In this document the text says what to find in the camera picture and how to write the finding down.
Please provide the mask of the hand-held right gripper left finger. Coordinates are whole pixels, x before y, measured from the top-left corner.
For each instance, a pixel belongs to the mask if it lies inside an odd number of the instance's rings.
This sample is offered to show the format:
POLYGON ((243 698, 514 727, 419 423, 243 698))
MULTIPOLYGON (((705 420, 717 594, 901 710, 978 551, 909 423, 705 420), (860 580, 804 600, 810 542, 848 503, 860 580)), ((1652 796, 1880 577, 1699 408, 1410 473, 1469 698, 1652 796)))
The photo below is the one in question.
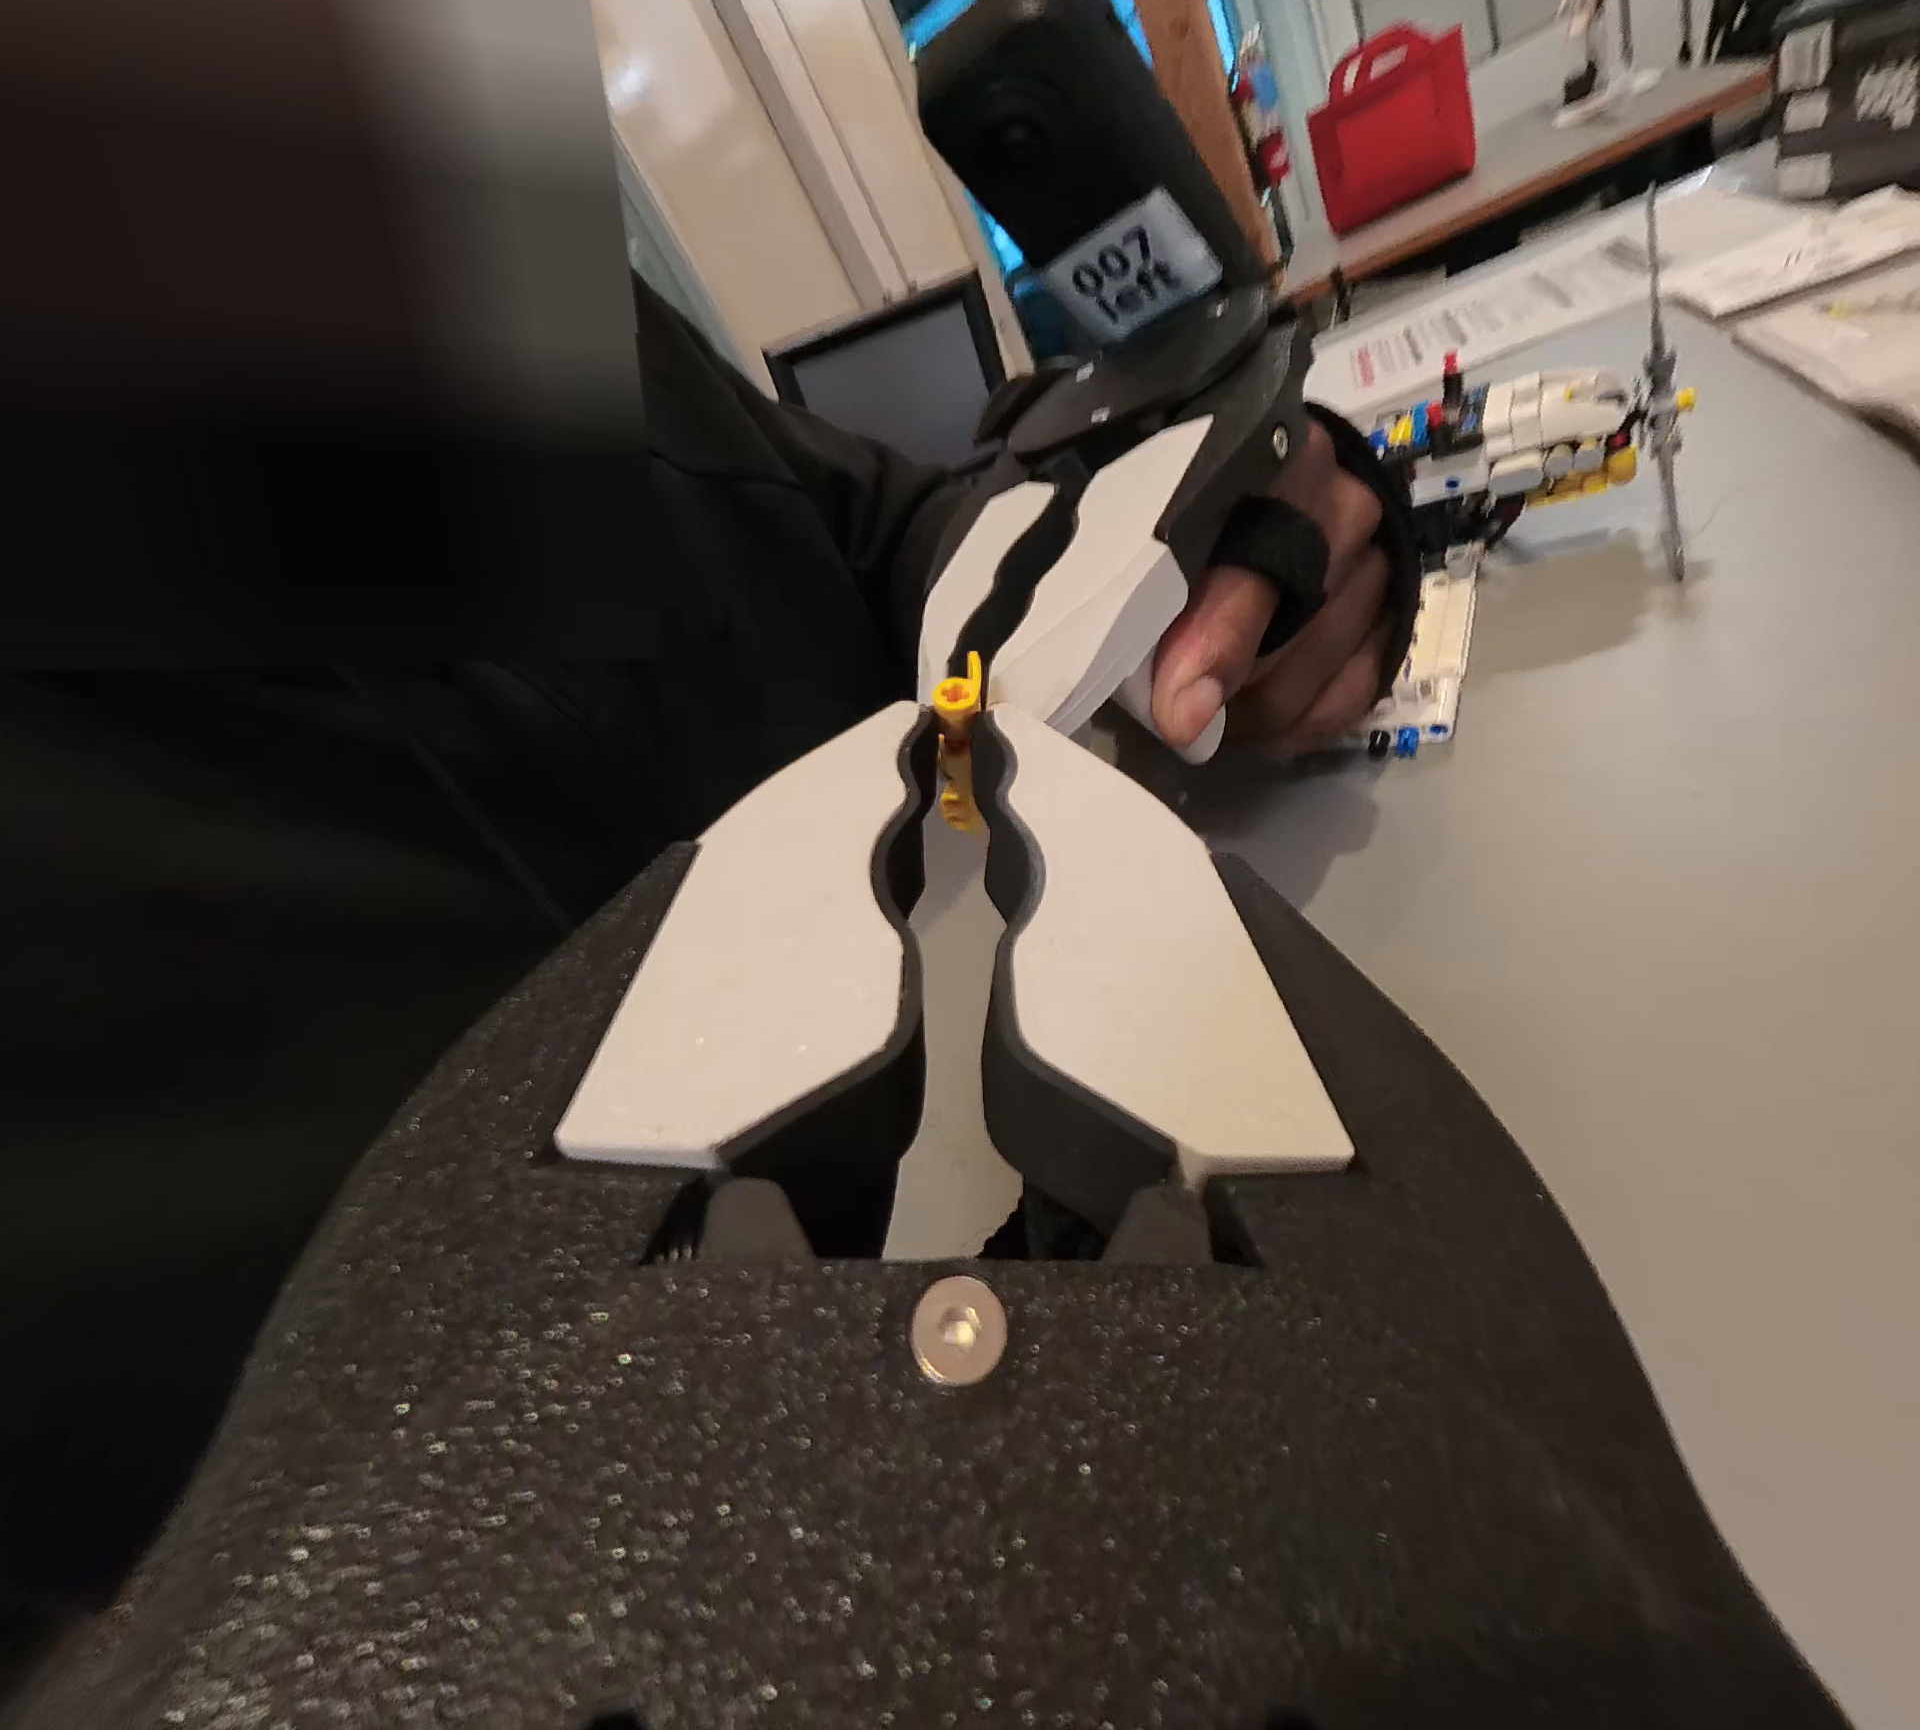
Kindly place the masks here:
POLYGON ((905 928, 873 848, 916 801, 916 707, 888 707, 748 791, 695 848, 551 1149, 598 1166, 726 1170, 794 1133, 882 1062, 905 928))

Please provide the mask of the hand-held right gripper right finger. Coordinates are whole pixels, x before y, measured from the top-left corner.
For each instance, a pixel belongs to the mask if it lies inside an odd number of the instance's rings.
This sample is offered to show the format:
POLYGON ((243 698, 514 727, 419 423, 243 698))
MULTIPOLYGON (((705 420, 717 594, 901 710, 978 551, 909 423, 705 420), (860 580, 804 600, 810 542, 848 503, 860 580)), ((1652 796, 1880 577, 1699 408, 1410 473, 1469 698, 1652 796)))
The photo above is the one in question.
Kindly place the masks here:
POLYGON ((982 716, 978 807, 1005 912, 978 1086, 1033 1188, 1357 1160, 1210 842, 1160 796, 1037 716, 982 716))

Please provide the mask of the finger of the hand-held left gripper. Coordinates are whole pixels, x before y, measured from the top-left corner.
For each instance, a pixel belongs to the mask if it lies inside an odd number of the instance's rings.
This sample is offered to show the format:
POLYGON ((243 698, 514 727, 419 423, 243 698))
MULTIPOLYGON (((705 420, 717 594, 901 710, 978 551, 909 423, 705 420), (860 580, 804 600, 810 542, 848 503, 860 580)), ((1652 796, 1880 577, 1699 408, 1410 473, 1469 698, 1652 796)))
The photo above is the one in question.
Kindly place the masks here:
POLYGON ((965 620, 996 594, 1005 558, 1037 527, 1054 489, 1054 480, 1020 480, 1010 489, 978 500, 978 509, 963 523, 963 542, 949 546, 924 594, 916 707, 928 707, 934 689, 963 676, 949 656, 965 620))
POLYGON ((1013 637, 996 651, 996 710, 1073 732, 1153 656, 1194 594, 1160 542, 1160 516, 1210 423, 1210 412, 1165 423, 1089 480, 1062 558, 1037 577, 1013 637))

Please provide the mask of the small yellow toy brick piece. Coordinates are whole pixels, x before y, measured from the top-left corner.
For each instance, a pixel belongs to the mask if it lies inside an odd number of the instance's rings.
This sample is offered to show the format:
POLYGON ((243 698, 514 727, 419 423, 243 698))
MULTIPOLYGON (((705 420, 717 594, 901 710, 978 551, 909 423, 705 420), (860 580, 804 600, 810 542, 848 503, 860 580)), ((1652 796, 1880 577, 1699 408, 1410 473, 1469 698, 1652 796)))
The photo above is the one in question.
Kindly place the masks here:
POLYGON ((939 807, 939 825, 978 836, 982 834, 982 811, 971 801, 971 727, 982 716, 982 661, 978 661, 978 651, 965 651, 963 676, 934 678, 928 716, 934 716, 934 769, 939 769, 934 807, 939 807))

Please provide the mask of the person's left forearm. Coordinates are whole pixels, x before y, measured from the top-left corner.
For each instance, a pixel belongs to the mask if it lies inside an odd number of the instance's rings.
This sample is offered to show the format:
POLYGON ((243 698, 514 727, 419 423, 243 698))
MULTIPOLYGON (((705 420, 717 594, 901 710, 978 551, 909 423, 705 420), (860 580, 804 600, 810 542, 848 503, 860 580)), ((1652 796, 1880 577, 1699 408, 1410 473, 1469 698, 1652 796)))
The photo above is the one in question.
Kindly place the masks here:
POLYGON ((649 774, 668 842, 916 692, 934 568, 1027 480, 1013 456, 916 465, 757 396, 634 276, 662 661, 649 774))

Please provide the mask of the dark monitor screen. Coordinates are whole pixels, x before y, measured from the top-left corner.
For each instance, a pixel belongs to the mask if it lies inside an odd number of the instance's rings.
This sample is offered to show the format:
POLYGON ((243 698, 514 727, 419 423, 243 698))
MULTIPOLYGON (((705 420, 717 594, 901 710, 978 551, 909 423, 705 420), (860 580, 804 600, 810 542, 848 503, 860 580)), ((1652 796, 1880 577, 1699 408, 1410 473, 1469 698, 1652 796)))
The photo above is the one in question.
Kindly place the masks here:
POLYGON ((873 440, 916 465, 963 465, 1010 362, 982 282, 949 276, 867 317, 757 351, 776 401, 873 440))

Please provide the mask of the red tote bag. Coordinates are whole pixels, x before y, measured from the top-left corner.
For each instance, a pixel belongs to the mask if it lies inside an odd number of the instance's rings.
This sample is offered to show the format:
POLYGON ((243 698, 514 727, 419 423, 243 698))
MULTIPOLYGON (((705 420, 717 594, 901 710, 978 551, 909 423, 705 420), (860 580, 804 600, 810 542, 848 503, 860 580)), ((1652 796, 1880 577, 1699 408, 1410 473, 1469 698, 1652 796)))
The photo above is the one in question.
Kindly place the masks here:
POLYGON ((1318 201, 1339 238, 1479 168, 1462 25, 1385 25, 1332 69, 1308 118, 1318 201))

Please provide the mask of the instruction sheet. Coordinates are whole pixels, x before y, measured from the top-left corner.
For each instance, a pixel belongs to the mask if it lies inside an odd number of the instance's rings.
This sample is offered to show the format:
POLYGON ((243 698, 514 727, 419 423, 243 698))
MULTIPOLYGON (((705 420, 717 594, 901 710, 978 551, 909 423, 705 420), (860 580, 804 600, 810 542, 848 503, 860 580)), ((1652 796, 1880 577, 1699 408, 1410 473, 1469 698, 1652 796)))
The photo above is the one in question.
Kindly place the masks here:
POLYGON ((1645 302, 1645 220, 1608 214, 1566 242, 1514 248, 1431 296, 1327 326, 1308 401, 1340 420, 1374 420, 1432 396, 1444 359, 1461 359, 1461 372, 1491 372, 1626 302, 1645 302))

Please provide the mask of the white toy brick model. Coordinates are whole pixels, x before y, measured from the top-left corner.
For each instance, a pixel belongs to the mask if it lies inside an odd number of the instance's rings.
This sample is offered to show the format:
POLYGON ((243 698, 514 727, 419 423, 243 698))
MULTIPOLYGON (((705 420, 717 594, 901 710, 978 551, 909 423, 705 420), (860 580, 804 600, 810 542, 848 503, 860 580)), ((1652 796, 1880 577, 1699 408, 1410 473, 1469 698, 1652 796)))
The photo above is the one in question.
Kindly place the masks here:
POLYGON ((1357 747, 1378 763, 1461 732, 1479 580, 1517 516, 1608 500, 1652 473, 1652 463, 1641 448, 1641 378, 1529 372, 1507 380, 1462 380, 1461 359, 1444 359, 1432 401, 1374 423, 1374 448, 1410 489, 1420 551, 1410 651, 1357 732, 1357 747))

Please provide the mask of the thin grey metal stand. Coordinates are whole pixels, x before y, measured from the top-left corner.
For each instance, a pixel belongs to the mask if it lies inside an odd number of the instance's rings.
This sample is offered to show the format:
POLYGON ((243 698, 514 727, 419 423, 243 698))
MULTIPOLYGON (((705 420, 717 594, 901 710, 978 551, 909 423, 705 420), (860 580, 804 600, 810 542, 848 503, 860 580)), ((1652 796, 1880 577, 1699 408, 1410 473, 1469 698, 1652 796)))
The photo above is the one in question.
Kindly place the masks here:
POLYGON ((1682 386, 1676 351, 1666 334, 1666 262, 1657 262, 1657 191, 1645 191, 1645 372, 1641 372, 1641 448, 1657 473, 1657 546, 1674 580, 1689 580, 1689 542, 1676 503, 1676 448, 1682 448, 1682 386))

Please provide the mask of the stack of printed papers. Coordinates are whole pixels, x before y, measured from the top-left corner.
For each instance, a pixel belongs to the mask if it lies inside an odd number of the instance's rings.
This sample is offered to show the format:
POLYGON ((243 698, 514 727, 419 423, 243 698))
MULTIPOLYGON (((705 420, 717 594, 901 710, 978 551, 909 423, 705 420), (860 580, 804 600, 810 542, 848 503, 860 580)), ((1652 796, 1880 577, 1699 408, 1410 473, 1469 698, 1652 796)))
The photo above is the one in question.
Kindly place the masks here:
POLYGON ((1920 201, 1802 204, 1666 294, 1746 351, 1920 444, 1920 201))

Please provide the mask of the black storage box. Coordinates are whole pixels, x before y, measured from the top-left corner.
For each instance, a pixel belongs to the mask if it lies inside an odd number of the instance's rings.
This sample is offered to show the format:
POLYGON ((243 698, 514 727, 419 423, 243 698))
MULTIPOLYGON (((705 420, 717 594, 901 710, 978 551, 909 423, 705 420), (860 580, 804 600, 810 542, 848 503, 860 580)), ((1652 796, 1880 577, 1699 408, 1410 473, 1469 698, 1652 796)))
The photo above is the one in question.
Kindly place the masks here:
POLYGON ((1797 0, 1773 28, 1773 192, 1920 191, 1920 0, 1797 0))

